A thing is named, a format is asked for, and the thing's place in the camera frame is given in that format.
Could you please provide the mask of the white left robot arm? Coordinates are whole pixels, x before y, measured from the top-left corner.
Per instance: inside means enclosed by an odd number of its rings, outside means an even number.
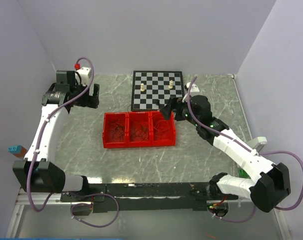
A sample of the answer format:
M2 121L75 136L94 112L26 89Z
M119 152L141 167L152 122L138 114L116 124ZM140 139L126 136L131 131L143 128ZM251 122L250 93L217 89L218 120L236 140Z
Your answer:
M12 167L25 192L72 192L79 201L88 199L90 187L87 177L68 175L54 161L60 133L71 108L96 109L99 105L99 84L93 85L93 94L87 89L92 77L93 70L86 66L75 71L56 72L56 82L42 97L41 118L31 147Z

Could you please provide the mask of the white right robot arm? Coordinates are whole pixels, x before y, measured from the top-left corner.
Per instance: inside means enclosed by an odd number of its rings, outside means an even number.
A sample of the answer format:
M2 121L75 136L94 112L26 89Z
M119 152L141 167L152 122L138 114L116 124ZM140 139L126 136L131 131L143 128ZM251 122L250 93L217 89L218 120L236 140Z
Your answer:
M214 175L208 187L214 199L235 195L250 199L259 210L268 213L290 194L288 168L259 155L239 139L227 124L213 116L206 96L192 96L190 102L171 97L160 113L166 120L175 113L176 121L188 121L194 125L203 140L228 155L248 174L248 178L225 172Z

